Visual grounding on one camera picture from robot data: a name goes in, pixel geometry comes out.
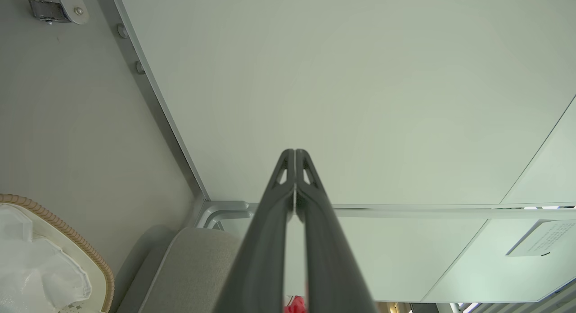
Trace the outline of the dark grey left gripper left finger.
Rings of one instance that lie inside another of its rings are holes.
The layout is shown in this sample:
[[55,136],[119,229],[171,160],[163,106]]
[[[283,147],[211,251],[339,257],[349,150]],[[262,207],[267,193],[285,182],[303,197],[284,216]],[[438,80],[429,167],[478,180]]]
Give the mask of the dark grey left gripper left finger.
[[287,220],[296,151],[282,151],[214,307],[216,313],[281,313]]

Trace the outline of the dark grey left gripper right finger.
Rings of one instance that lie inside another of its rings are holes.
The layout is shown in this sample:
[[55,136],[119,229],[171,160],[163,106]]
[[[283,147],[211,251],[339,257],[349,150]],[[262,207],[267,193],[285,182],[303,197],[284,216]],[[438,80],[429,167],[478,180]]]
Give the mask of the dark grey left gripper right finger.
[[296,150],[296,211],[305,227],[309,313],[376,313],[309,153]]

